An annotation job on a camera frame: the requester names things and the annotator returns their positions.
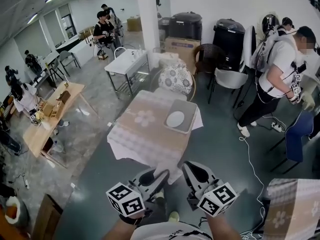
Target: white pillar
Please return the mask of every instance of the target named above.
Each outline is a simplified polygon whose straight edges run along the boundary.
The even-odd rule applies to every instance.
[[[148,52],[150,69],[158,67],[153,49],[160,47],[156,0],[138,0],[144,47]]]
[[[59,26],[60,26],[60,29],[62,31],[63,37],[64,37],[64,41],[68,41],[69,37],[68,37],[67,31],[65,30],[64,23],[62,22],[61,14],[60,14],[60,11],[59,11],[58,8],[55,9],[55,15],[56,15],[56,17],[58,19]]]
[[[47,27],[47,23],[45,21],[45,18],[43,16],[40,16],[39,17],[39,22],[40,22],[40,26],[42,28],[42,31],[43,31],[43,34],[44,34],[44,37],[45,37],[45,40],[48,44],[48,46],[50,47],[51,49],[51,52],[54,52],[56,50],[56,47],[55,47],[55,43],[54,41],[52,40],[52,37],[49,33],[49,30],[48,30],[48,27]]]

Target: ceiling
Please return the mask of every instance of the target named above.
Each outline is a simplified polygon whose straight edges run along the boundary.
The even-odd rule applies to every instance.
[[[33,15],[45,15],[72,0],[0,0],[0,46],[27,27]]]

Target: white shirt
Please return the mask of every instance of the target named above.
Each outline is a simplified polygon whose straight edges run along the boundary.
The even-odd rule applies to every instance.
[[[298,48],[292,34],[280,36],[277,40],[279,41],[274,44],[270,51],[267,63],[268,69],[260,77],[259,84],[261,88],[270,96],[281,98],[285,94],[281,90],[274,87],[271,91],[269,91],[273,85],[267,80],[267,74],[271,66],[273,64],[276,65],[283,72],[283,74],[280,76],[281,79],[283,79],[283,82],[289,87],[295,76],[295,73],[293,73],[295,69],[291,66],[291,63],[296,61]]]
[[[212,240],[212,237],[189,224],[163,222],[137,228],[131,240]]]
[[[13,99],[16,110],[19,112],[23,111],[31,111],[35,109],[35,104],[38,103],[38,97],[36,96],[37,89],[31,86],[30,84],[25,84],[28,90],[25,89],[24,85],[21,85],[23,90],[22,99],[20,101]]]

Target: floral cushion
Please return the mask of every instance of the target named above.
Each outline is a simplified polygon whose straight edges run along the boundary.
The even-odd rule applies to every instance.
[[[159,76],[159,86],[175,93],[188,95],[192,85],[193,79],[185,64],[170,65]]]

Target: blue chair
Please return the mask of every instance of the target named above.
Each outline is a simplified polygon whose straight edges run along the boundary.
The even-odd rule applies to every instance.
[[[303,156],[303,145],[302,137],[310,135],[314,130],[314,116],[312,113],[303,110],[295,122],[285,131],[284,138],[275,144],[270,150],[272,151],[276,146],[285,140],[285,153],[286,158],[276,165],[271,172],[283,165],[286,161],[291,160],[296,162],[293,166],[287,169],[282,174],[286,174],[291,169],[302,163],[304,160]]]

